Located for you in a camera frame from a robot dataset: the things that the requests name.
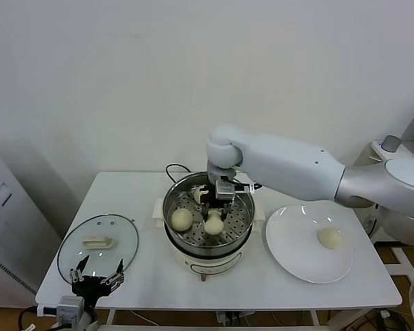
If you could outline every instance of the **white cabinet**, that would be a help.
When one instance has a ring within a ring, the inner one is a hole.
[[[60,238],[0,158],[0,307],[35,304]]]

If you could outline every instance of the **vent grille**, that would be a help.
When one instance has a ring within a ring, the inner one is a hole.
[[[3,264],[0,262],[0,269],[2,269],[4,272],[6,272],[8,275],[10,275],[15,281],[17,281],[21,286],[23,286],[25,289],[27,289],[29,292],[31,292],[33,295],[36,295],[37,291],[35,291],[33,288],[31,288],[27,283],[22,281],[15,273],[13,273],[11,270],[7,269]]]

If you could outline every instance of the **table leg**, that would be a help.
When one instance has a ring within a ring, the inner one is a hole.
[[[313,321],[314,326],[319,326],[319,318],[315,310],[310,310],[311,320]]]
[[[356,310],[342,310],[336,316],[328,321],[328,328],[330,331],[338,331],[350,325],[355,320],[364,316],[371,308],[356,309]]]
[[[113,323],[113,318],[115,317],[115,312],[117,310],[116,309],[111,309],[109,310],[109,316],[108,316],[108,320],[106,321],[107,325],[112,325]]]

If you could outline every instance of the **metal pot rim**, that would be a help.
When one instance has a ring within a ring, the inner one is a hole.
[[[165,202],[166,202],[166,200],[167,200],[167,198],[169,197],[169,195],[172,193],[172,191],[180,184],[180,183],[182,183],[183,181],[186,181],[186,180],[188,180],[188,179],[190,179],[190,178],[193,178],[193,177],[197,177],[197,176],[199,176],[199,175],[205,175],[205,176],[208,176],[208,174],[207,174],[207,171],[201,171],[201,172],[193,172],[193,173],[191,173],[191,174],[188,174],[187,176],[184,176],[183,178],[181,178],[180,180],[178,180],[176,183],[174,183],[169,189],[168,189],[168,191],[167,191],[167,193],[166,193],[166,195],[164,196],[164,200],[163,200],[163,206],[162,206],[162,213],[163,213],[163,217],[164,217],[164,222],[166,223],[166,225],[167,225],[167,228],[168,228],[168,231],[169,232],[172,232],[173,234],[175,234],[176,236],[178,236],[178,234],[180,234],[180,233],[186,233],[186,232],[178,232],[178,231],[175,231],[175,230],[173,230],[173,228],[172,228],[172,225],[170,224],[170,222],[167,220],[167,215],[165,214],[165,212],[164,212],[164,206],[166,205],[165,204]],[[243,233],[241,234],[241,236],[239,236],[239,238],[238,239],[235,239],[234,241],[231,241],[231,242],[229,242],[229,243],[223,243],[223,244],[221,244],[221,245],[215,245],[215,246],[203,246],[202,247],[202,249],[204,249],[204,250],[213,250],[213,249],[216,249],[216,248],[225,248],[225,247],[227,247],[227,246],[229,246],[229,245],[232,245],[232,244],[234,244],[234,243],[236,243],[236,241],[237,240],[239,240],[240,238],[243,238],[243,237],[245,237],[245,236],[247,236],[248,235],[248,231],[252,228],[252,224],[253,224],[253,219],[254,219],[254,217],[255,217],[255,213],[254,213],[254,209],[255,209],[255,201],[253,200],[253,197],[251,196],[251,194],[247,194],[249,197],[250,197],[250,201],[251,201],[251,203],[252,203],[252,205],[253,205],[253,216],[252,216],[252,221],[251,221],[251,223],[249,224],[249,226],[243,231]],[[185,241],[184,242],[184,244],[185,245],[190,245],[190,246],[192,246],[192,247],[194,247],[194,248],[200,248],[198,245],[196,245],[196,244],[194,244],[194,243],[191,243],[191,242],[187,242],[187,241]]]

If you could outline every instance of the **glass lid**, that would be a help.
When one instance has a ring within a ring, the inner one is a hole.
[[[108,277],[121,259],[124,270],[138,249],[138,231],[130,219],[120,215],[99,215],[88,219],[64,239],[57,256],[61,277],[69,284],[70,269],[89,255],[83,275]]]

